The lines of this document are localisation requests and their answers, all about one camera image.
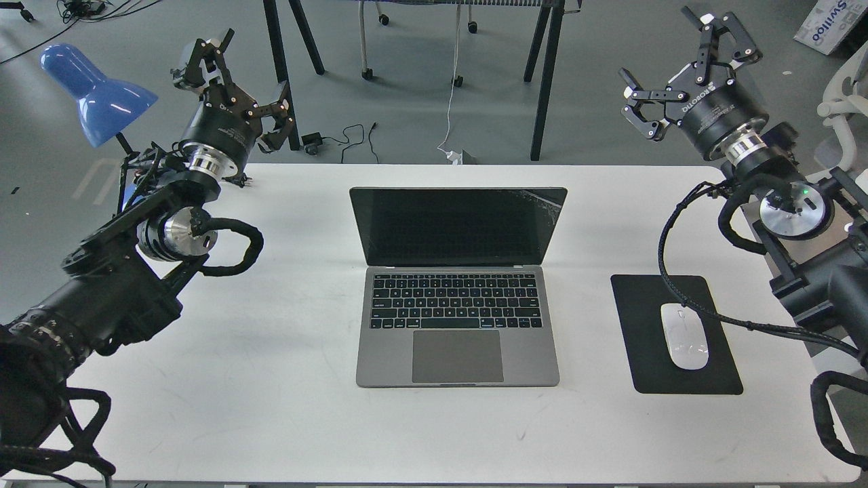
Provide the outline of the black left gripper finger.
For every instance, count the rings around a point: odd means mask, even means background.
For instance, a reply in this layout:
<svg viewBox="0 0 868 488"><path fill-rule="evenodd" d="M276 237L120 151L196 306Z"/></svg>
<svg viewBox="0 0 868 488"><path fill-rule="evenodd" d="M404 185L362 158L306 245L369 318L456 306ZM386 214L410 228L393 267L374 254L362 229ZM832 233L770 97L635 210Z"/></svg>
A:
<svg viewBox="0 0 868 488"><path fill-rule="evenodd" d="M261 152L273 153L278 151L289 140L291 132L296 126L294 116L290 114L292 108L290 92L289 81L280 81L277 87L276 101L261 107L256 105L243 111L242 117L252 127L255 125L255 121L258 123L254 132L257 135L256 142ZM260 120L263 118L271 118L274 121L274 127L271 131L262 130Z"/></svg>
<svg viewBox="0 0 868 488"><path fill-rule="evenodd" d="M230 28L223 40L192 41L182 51L180 66L171 70L173 86L196 93L200 102L235 102L235 83L225 62L225 51L234 36Z"/></svg>

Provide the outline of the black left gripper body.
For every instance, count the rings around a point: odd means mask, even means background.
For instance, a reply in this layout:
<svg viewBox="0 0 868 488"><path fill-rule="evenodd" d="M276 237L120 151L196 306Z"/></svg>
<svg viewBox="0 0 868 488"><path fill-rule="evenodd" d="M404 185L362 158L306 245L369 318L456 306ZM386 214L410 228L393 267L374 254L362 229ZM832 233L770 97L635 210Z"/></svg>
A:
<svg viewBox="0 0 868 488"><path fill-rule="evenodd" d="M180 140L182 151L190 154L198 145L224 154L249 154L262 133L261 124L247 118L255 105L257 101L239 87L204 87L199 108Z"/></svg>

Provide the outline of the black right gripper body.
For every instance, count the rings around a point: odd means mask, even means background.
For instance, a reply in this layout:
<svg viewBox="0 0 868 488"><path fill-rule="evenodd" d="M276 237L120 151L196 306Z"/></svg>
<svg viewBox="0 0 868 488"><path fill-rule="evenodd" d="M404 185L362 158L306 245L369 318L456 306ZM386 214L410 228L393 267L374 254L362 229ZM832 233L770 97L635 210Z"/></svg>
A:
<svg viewBox="0 0 868 488"><path fill-rule="evenodd" d="M673 92L683 92L683 100L669 103L669 120L681 123L686 139L705 161L724 157L722 141L736 129L747 125L760 131L769 120L768 111L735 81L729 66L713 66L703 85L696 83L694 69L686 66L669 81Z"/></svg>

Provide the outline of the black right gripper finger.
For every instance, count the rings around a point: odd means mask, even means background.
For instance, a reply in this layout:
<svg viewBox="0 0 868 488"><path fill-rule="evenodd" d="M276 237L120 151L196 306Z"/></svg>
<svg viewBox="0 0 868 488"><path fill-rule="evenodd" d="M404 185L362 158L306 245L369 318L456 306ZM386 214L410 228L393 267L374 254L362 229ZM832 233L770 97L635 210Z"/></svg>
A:
<svg viewBox="0 0 868 488"><path fill-rule="evenodd" d="M686 102L686 92L676 91L672 87L643 89L629 69L620 68L618 74L626 83L624 92L626 102L621 109L621 114L645 139L660 142L665 137L670 125L682 124L681 107ZM660 118L648 119L643 114L642 108L653 103L663 107L663 114Z"/></svg>
<svg viewBox="0 0 868 488"><path fill-rule="evenodd" d="M712 66L719 62L719 41L726 35L732 36L734 52L725 55L728 65L737 70L744 64L757 64L760 61L760 50L747 32L740 18L734 12L726 12L721 18L713 14L697 16L690 8L682 7L681 13L700 31L700 41L696 60L692 67L692 80L699 86L709 83Z"/></svg>

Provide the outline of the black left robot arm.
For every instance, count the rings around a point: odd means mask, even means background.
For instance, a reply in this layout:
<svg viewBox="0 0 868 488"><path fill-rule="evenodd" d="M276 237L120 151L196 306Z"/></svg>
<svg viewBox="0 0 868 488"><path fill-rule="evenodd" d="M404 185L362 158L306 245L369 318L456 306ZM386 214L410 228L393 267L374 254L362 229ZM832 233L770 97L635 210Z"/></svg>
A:
<svg viewBox="0 0 868 488"><path fill-rule="evenodd" d="M136 178L121 189L117 214L63 260L67 283L3 325L3 474L61 479L82 463L111 486L117 469L95 448L111 398L68 378L92 353L151 340L176 321L178 294L195 275L242 274L263 250L257 228L204 208L221 182L247 183L253 147L279 150L295 125L287 81L275 102L260 104L233 80L225 62L233 34L189 44L172 71L174 86L199 98L182 139L168 150L127 149L121 173Z"/></svg>

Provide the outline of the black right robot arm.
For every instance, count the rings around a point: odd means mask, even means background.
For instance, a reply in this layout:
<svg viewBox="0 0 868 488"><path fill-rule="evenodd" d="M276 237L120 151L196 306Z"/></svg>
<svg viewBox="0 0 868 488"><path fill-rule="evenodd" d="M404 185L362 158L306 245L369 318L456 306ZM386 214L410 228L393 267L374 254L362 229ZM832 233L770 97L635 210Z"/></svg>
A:
<svg viewBox="0 0 868 488"><path fill-rule="evenodd" d="M700 34L695 59L663 89L644 89L621 69L621 114L651 141L678 127L705 161L722 160L724 182L701 184L726 200L720 234L772 258L779 271L772 293L795 323L741 327L834 347L865 367L866 173L855 170L858 145L848 118L866 114L866 47L834 74L816 110L842 155L813 182L793 156L796 130L788 123L768 129L768 112L736 79L739 68L762 59L744 25L732 12L682 13Z"/></svg>

